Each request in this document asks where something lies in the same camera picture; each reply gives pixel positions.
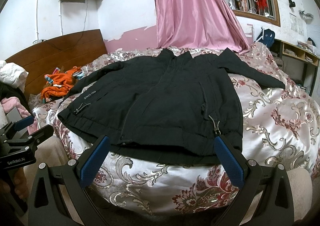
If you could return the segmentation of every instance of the windowsill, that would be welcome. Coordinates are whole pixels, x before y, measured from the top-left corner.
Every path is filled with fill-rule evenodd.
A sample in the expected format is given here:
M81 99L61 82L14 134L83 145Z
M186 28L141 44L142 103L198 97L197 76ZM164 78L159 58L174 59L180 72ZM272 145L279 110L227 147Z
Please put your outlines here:
M259 20L259 21L270 23L270 24L273 24L273 25L276 25L276 26L279 26L279 27L281 26L279 17L276 20L273 20L271 18L262 16L262 15L259 15L259 14L250 13L250 12L244 12L244 11L240 11L240 10L232 10L232 11L236 16L241 16L241 17L246 17L246 18Z

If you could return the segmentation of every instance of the window frame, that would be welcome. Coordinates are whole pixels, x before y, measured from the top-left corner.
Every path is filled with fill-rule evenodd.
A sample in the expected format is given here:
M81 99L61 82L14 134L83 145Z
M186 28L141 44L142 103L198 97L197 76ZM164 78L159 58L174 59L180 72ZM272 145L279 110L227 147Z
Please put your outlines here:
M268 17L265 17L265 16L262 16L262 15L259 15L259 14L250 13L250 12L244 12L244 11L240 11L240 10L232 10L232 11L236 16L255 19L258 21L270 23L270 24L281 27L278 0L272 0L272 1L273 1L274 13L275 13L275 17L276 17L275 20L268 18Z

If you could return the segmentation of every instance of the wooden desk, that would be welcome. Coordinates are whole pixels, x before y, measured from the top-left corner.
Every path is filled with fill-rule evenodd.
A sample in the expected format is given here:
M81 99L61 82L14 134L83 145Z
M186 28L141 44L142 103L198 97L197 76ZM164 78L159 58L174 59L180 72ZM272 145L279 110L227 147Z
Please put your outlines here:
M284 52L285 49L290 49L296 55L291 55L291 54L285 53ZM312 95L312 92L313 92L313 89L314 89L314 86L316 83L316 77L317 77L320 58L305 49L302 49L296 45L293 45L293 44L290 44L288 42L281 41L278 39L275 39L275 43L273 44L273 46L271 47L270 50L277 53L278 57L281 59L282 59L282 57L289 57L289 58L293 58L295 60L303 62L304 63L303 76L302 76L303 82L305 82L307 68L309 66L314 66L315 70L314 70L310 93L309 93L309 95ZM312 62L308 62L307 60L305 60L305 56L308 56L310 59L312 59Z

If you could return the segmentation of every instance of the drawstring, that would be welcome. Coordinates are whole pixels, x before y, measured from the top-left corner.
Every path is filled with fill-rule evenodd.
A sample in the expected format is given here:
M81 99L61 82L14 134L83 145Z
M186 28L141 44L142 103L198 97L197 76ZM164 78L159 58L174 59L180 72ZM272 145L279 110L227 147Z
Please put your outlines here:
M73 113L76 115L76 114L78 114L82 109L84 109L86 106L89 106L89 105L91 105L91 103L86 104L86 103L82 102L81 105L80 105L80 107L79 107L78 109L76 109L75 111L73 111Z
M218 136L218 135L221 135L221 132L220 132L220 129L219 129L219 123L220 123L220 120L218 121L218 124L216 126L216 123L214 122L213 118L209 115L209 118L211 118L212 122L213 122L213 126L214 126L214 134L215 136Z

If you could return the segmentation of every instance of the jacket sleeve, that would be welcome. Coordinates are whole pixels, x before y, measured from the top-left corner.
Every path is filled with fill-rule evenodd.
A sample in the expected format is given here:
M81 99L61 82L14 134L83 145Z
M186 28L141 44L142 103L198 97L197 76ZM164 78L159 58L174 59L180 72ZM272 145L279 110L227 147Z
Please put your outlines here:
M220 54L220 56L216 59L216 63L218 68L224 68L228 73L240 74L247 78L253 79L261 86L285 89L283 82L270 75L261 73L254 68L251 68L228 48L225 49L222 54Z
M109 64L109 65L107 65L107 66L105 66L105 67L103 67L103 68L91 73L89 76L86 76L86 77L82 78L81 80L79 80L77 82L77 84L75 84L69 90L69 92L63 98L63 101L65 101L68 97L70 97L70 96L72 96L74 94L80 93L84 87L86 87L89 84L97 81L102 76L106 75L107 73L109 73L111 71L121 70L122 68L124 68L125 65L127 65L127 63L125 63L125 62L114 62L114 63L111 63L111 64Z

